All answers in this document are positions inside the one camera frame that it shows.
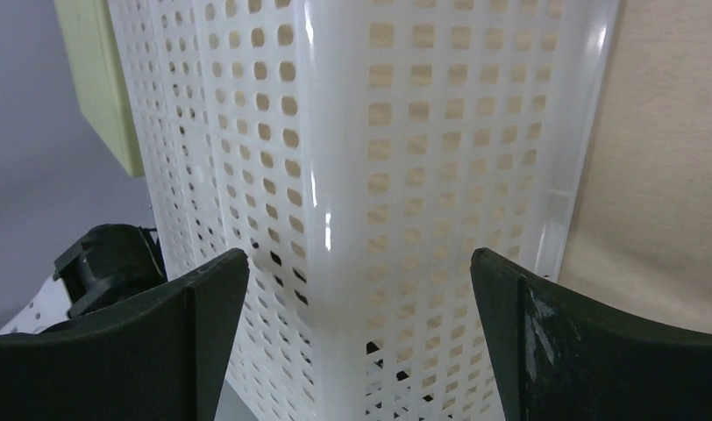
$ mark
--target white object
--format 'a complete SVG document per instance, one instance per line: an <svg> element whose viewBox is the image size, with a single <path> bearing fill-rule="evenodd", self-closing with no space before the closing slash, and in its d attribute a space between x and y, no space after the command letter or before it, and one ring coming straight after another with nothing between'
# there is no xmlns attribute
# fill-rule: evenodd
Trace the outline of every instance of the white object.
<svg viewBox="0 0 712 421"><path fill-rule="evenodd" d="M0 335L17 332L40 333L66 321L70 307L72 301L64 281L49 277L31 302L0 329Z"/></svg>
<svg viewBox="0 0 712 421"><path fill-rule="evenodd" d="M502 417L469 280L557 276L616 0L110 0L171 276L252 280L261 420Z"/></svg>

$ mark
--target gray wall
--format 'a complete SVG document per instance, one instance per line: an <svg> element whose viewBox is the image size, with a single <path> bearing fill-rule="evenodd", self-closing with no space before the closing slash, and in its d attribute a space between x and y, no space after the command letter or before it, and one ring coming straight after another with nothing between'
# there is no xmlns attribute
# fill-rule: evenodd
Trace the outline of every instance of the gray wall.
<svg viewBox="0 0 712 421"><path fill-rule="evenodd" d="M0 0L0 324L110 222L153 225L145 181L82 118L53 3Z"/></svg>

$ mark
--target perforated plastic surface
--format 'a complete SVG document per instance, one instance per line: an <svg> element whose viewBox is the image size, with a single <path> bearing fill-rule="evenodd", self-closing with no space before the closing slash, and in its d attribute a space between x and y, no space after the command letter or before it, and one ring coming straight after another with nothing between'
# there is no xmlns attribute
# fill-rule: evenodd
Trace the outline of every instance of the perforated plastic surface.
<svg viewBox="0 0 712 421"><path fill-rule="evenodd" d="M253 266L262 420L502 417L469 281L557 276L616 0L110 0L168 273Z"/></svg>

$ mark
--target perforated basket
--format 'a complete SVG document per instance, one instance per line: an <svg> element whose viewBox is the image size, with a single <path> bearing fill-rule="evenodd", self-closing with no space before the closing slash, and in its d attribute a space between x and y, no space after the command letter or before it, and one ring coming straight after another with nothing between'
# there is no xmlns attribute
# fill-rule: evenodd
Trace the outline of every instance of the perforated basket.
<svg viewBox="0 0 712 421"><path fill-rule="evenodd" d="M557 276L616 0L110 0L167 269L253 261L261 420L498 419L469 283Z"/></svg>

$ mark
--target laundry basket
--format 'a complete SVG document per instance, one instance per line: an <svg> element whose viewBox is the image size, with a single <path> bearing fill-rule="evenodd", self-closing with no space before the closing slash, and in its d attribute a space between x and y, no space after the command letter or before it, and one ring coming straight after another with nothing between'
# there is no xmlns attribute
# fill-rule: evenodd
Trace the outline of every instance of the laundry basket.
<svg viewBox="0 0 712 421"><path fill-rule="evenodd" d="M470 285L557 276L616 0L110 0L167 271L251 256L261 420L498 419Z"/></svg>

